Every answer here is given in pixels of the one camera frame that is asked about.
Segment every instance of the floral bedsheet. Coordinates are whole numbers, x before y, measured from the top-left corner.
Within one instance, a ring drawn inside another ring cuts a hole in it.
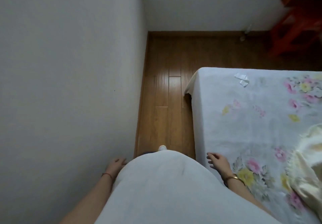
[[[194,93],[200,90],[205,152],[225,155],[281,223],[320,223],[289,186],[285,169],[300,134],[322,121],[322,72],[207,69],[216,70],[200,71],[194,84]],[[248,76],[246,88],[234,80],[236,72]],[[192,103],[195,117],[194,94]],[[198,140],[195,132],[196,154]]]

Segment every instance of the bracelet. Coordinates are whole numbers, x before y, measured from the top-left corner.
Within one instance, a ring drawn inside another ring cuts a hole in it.
[[[239,177],[237,177],[236,174],[234,174],[234,175],[235,176],[233,176],[233,177],[227,177],[226,179],[223,180],[223,183],[225,184],[226,187],[228,187],[227,181],[229,179],[237,179],[237,180],[241,181],[244,184],[244,186],[246,186],[246,184],[244,183],[244,181],[242,179],[240,179]]]
[[[112,177],[112,175],[110,174],[110,173],[102,173],[102,175],[101,175],[101,177],[103,176],[103,175],[109,175],[110,177],[111,177],[111,180],[113,180],[113,177]]]

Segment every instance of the red string bracelet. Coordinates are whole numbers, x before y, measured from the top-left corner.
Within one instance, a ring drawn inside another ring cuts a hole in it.
[[[103,175],[105,175],[105,174],[109,175],[109,176],[111,177],[111,180],[113,180],[113,177],[111,176],[111,174],[110,174],[110,173],[102,173],[101,177],[102,177]]]

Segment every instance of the white shirt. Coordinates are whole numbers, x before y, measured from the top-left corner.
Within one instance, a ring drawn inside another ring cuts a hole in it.
[[[280,222],[227,189],[198,162],[164,150],[137,157],[123,168],[95,222],[105,223]]]

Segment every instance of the gold bangle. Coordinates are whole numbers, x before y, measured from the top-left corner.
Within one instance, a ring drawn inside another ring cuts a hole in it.
[[[234,179],[237,179],[237,180],[241,181],[241,182],[246,186],[246,184],[244,183],[244,181],[243,181],[242,179],[240,179],[239,177],[237,177],[237,175],[236,175],[236,174],[234,174],[234,175],[235,175],[235,176],[233,176],[233,177],[227,177],[227,178],[223,181],[223,183],[225,184],[225,186],[226,186],[226,187],[228,187],[227,181],[228,181],[229,179],[232,179],[232,178],[234,178]]]

